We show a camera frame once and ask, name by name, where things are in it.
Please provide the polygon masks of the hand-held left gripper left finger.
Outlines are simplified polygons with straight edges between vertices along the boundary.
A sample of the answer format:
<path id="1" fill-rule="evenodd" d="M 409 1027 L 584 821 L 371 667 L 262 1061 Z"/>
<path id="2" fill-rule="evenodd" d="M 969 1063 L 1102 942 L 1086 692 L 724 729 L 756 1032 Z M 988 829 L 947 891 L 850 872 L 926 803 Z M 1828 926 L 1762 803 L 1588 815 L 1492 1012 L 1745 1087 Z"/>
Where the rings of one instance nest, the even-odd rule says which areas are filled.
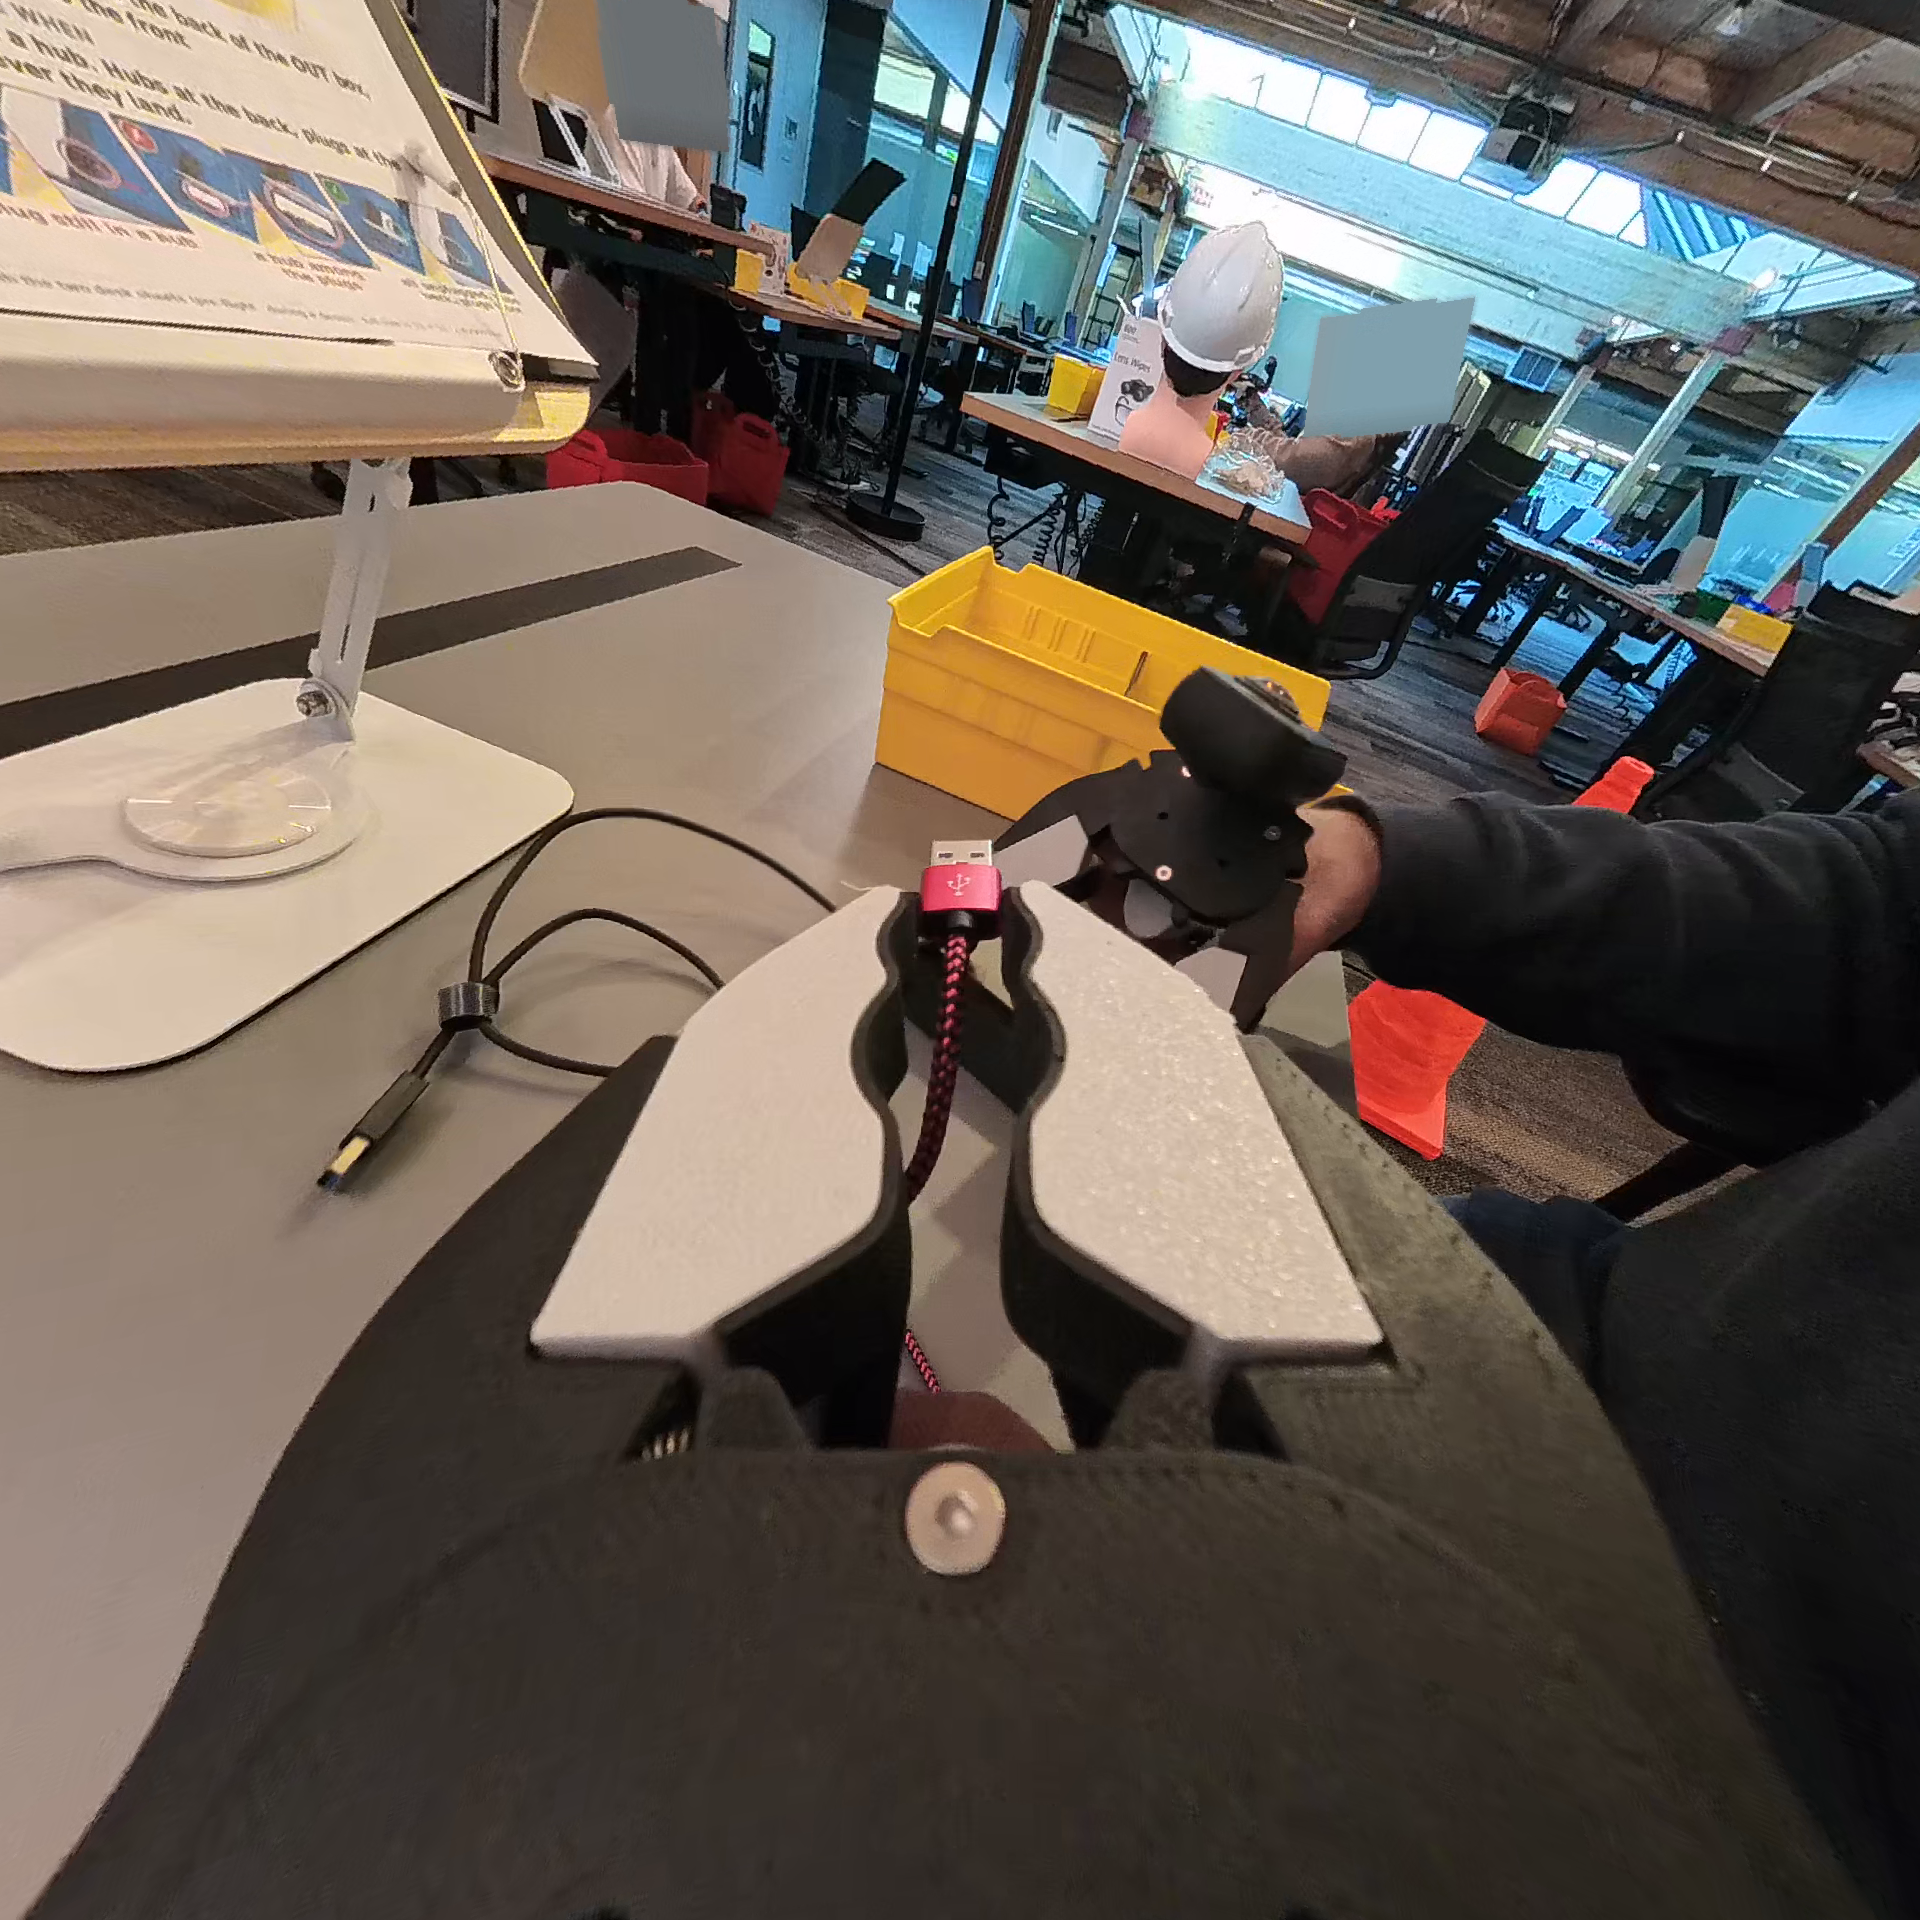
<path id="1" fill-rule="evenodd" d="M 685 1019 L 531 1323 L 540 1360 L 764 1369 L 822 1445 L 887 1449 L 911 948 L 911 899 L 870 887 Z"/>

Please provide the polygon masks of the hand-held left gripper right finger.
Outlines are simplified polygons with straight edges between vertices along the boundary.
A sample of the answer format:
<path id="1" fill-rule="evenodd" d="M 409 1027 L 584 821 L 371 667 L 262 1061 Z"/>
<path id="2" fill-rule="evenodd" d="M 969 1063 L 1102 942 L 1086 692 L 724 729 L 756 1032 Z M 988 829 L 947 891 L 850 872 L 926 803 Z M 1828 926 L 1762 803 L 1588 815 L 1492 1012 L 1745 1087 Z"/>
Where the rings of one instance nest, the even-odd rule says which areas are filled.
<path id="1" fill-rule="evenodd" d="M 1044 883 L 1004 906 L 1030 1074 L 1012 1123 L 999 1303 L 1070 1449 L 1148 1374 L 1212 1426 L 1252 1369 L 1371 1369 L 1388 1336 L 1273 1108 L 1257 1050 L 1185 970 Z"/>

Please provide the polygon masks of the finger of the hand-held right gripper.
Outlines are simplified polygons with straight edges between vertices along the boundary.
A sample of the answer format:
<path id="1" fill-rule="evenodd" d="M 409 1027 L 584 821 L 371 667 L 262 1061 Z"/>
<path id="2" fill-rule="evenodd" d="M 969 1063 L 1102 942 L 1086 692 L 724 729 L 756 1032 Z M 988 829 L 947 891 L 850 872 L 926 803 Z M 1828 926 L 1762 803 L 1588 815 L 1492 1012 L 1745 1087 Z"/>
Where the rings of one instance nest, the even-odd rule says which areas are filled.
<path id="1" fill-rule="evenodd" d="M 1185 919 L 1156 887 L 1121 887 L 1119 926 L 1132 944 L 1182 970 L 1203 995 L 1241 990 L 1244 958 L 1224 948 L 1212 922 Z"/>
<path id="2" fill-rule="evenodd" d="M 1086 899 L 1099 883 L 1089 829 L 1068 814 L 1044 829 L 999 839 L 994 850 L 999 899 L 1014 899 L 1019 887 L 1049 887 L 1068 899 Z"/>

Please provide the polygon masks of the yellow plastic bin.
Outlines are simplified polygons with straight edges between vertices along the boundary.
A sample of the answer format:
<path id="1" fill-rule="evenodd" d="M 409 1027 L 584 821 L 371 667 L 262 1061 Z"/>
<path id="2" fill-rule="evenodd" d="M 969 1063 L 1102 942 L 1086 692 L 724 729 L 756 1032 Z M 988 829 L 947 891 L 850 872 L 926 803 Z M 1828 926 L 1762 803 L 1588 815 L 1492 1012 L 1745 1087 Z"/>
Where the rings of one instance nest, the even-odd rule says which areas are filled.
<path id="1" fill-rule="evenodd" d="M 1281 683 L 1320 729 L 1329 683 L 1044 565 L 978 547 L 891 597 L 873 765 L 1019 821 L 1055 788 L 1165 746 L 1195 667 Z"/>

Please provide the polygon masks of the person's right hand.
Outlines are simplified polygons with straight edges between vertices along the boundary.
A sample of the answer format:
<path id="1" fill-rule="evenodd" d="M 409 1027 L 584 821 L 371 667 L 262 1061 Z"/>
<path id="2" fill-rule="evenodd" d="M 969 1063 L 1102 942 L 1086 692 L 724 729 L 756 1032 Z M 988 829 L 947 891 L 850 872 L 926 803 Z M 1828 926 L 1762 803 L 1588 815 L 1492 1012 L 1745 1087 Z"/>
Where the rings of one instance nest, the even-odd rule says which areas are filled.
<path id="1" fill-rule="evenodd" d="M 1379 887 L 1377 815 L 1353 795 L 1298 810 L 1307 872 L 1293 909 L 1288 978 L 1320 952 L 1348 952 Z"/>

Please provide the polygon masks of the person's left hand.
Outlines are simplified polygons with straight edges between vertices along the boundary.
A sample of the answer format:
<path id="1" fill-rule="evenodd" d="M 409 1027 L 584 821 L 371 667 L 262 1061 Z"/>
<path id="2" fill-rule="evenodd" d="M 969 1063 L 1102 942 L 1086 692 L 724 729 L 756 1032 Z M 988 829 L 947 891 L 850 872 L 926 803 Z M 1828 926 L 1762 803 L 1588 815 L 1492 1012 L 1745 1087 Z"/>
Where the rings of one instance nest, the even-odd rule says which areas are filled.
<path id="1" fill-rule="evenodd" d="M 1049 1455 L 1052 1440 L 987 1391 L 897 1391 L 891 1453 Z"/>

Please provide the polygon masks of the orange plastic bin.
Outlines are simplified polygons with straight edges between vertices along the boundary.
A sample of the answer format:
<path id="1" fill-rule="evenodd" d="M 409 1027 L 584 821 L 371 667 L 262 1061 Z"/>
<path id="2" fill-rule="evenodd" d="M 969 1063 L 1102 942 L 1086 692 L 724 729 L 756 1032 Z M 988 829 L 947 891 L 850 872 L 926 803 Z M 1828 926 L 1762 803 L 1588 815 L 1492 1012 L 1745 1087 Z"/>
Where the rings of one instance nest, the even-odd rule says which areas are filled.
<path id="1" fill-rule="evenodd" d="M 1357 1118 L 1420 1161 L 1447 1151 L 1447 1092 L 1484 1035 L 1460 1006 L 1374 978 L 1352 999 Z"/>
<path id="2" fill-rule="evenodd" d="M 1471 733 L 1501 755 L 1537 756 L 1566 709 L 1555 681 L 1501 664 L 1471 709 Z"/>

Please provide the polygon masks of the red plastic bin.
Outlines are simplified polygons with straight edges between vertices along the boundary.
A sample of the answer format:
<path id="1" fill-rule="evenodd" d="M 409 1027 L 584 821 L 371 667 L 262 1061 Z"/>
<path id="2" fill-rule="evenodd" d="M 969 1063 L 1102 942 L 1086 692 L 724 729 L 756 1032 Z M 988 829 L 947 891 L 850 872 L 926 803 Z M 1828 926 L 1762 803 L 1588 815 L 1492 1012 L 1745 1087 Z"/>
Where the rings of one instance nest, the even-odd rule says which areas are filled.
<path id="1" fill-rule="evenodd" d="M 775 421 L 742 413 L 724 393 L 689 404 L 689 450 L 703 467 L 711 509 L 772 516 L 786 479 L 786 442 Z"/>
<path id="2" fill-rule="evenodd" d="M 1303 496 L 1311 536 L 1297 547 L 1286 573 L 1286 602 L 1311 629 L 1329 615 L 1345 576 L 1364 547 L 1395 520 L 1391 505 L 1357 505 L 1336 490 L 1311 489 Z"/>
<path id="3" fill-rule="evenodd" d="M 674 436 L 623 424 L 588 424 L 547 456 L 547 490 L 600 484 L 637 484 L 703 505 L 707 463 Z"/>

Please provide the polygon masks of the black mesh office chair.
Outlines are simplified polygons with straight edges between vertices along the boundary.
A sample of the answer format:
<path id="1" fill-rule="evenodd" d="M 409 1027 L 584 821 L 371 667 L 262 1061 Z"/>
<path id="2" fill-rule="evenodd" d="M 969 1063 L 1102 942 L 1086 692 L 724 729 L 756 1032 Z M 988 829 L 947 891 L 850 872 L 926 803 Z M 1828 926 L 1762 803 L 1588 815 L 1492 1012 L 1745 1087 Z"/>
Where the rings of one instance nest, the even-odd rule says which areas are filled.
<path id="1" fill-rule="evenodd" d="M 1362 552 L 1314 629 L 1293 608 L 1293 664 L 1329 683 L 1379 681 L 1412 618 L 1475 562 L 1494 520 L 1544 468 L 1544 458 L 1475 432 Z"/>

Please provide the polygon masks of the pink mannequin head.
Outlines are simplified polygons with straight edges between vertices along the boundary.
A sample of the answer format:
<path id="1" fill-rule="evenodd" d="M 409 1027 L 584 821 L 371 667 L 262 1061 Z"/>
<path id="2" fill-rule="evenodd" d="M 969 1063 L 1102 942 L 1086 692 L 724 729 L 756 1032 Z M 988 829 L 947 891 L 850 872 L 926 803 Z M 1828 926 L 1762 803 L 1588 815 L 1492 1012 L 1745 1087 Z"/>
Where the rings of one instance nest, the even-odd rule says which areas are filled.
<path id="1" fill-rule="evenodd" d="M 1213 399 L 1224 378 L 1164 347 L 1156 393 L 1126 413 L 1119 456 L 1195 479 L 1213 447 Z"/>

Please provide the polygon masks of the wooden top desk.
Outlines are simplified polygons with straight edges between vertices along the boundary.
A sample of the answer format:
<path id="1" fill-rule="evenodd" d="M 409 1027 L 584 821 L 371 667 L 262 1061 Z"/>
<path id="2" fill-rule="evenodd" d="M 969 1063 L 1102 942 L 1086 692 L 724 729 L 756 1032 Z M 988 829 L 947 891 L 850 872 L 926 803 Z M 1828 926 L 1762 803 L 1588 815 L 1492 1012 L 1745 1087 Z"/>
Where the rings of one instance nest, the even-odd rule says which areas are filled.
<path id="1" fill-rule="evenodd" d="M 735 288 L 731 256 L 772 264 L 775 244 L 551 163 L 479 157 L 479 165 L 529 248 L 557 250 L 561 266 L 621 285 L 635 315 L 627 421 L 683 436 L 694 395 L 694 298 Z"/>
<path id="2" fill-rule="evenodd" d="M 1153 467 L 1099 441 L 1089 421 L 1055 419 L 1044 399 L 959 399 L 963 421 L 987 430 L 987 468 L 1030 490 L 1064 489 L 1068 501 L 1094 499 L 1096 530 L 1076 581 L 1140 597 L 1177 543 L 1236 557 L 1241 552 L 1307 552 L 1311 516 L 1297 484 L 1278 499 L 1247 499 L 1203 478 Z"/>

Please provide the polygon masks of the white printed box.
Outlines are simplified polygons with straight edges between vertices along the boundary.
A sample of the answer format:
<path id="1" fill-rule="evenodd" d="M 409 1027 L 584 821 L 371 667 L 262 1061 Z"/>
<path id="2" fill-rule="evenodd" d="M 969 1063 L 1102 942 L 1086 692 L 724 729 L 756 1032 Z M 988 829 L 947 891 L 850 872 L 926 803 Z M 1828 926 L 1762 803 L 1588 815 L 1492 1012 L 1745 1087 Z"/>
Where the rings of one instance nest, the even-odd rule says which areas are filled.
<path id="1" fill-rule="evenodd" d="M 1164 327 L 1156 318 L 1126 315 L 1108 347 L 1089 436 L 1119 447 L 1126 421 L 1156 395 L 1159 382 Z"/>

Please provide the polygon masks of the black tape strip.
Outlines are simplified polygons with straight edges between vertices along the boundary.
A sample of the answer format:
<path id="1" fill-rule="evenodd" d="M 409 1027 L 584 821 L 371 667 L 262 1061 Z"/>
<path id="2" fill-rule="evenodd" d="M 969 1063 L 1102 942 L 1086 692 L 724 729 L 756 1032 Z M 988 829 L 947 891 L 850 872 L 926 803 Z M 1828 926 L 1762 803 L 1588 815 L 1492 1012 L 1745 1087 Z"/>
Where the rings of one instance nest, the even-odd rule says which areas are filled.
<path id="1" fill-rule="evenodd" d="M 543 619 L 621 606 L 665 589 L 707 581 L 735 562 L 701 547 L 674 547 L 553 581 L 382 615 L 371 623 L 370 667 L 446 653 L 479 639 L 513 635 Z M 136 718 L 306 667 L 318 635 L 287 635 L 203 663 L 157 664 L 104 683 L 49 692 L 2 706 L 2 756 L 81 739 Z"/>

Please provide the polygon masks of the white hard hat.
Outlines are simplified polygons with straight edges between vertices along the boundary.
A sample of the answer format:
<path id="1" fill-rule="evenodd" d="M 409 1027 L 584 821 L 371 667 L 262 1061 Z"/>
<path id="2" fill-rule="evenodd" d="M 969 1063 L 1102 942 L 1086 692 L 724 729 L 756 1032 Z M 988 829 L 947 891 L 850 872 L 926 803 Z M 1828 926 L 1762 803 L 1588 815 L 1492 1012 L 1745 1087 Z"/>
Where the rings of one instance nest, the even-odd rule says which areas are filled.
<path id="1" fill-rule="evenodd" d="M 1159 296 L 1164 347 L 1203 373 L 1261 363 L 1286 303 L 1286 256 L 1261 223 L 1207 231 Z"/>

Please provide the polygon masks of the framed display screen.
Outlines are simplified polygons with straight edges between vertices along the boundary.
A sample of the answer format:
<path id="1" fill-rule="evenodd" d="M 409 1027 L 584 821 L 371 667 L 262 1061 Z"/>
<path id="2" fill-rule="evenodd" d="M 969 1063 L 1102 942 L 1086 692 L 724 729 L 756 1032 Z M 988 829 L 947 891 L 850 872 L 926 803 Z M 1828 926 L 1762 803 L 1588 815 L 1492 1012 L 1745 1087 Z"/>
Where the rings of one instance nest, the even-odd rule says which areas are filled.
<path id="1" fill-rule="evenodd" d="M 499 4 L 401 4 L 441 98 L 483 117 L 499 117 Z"/>

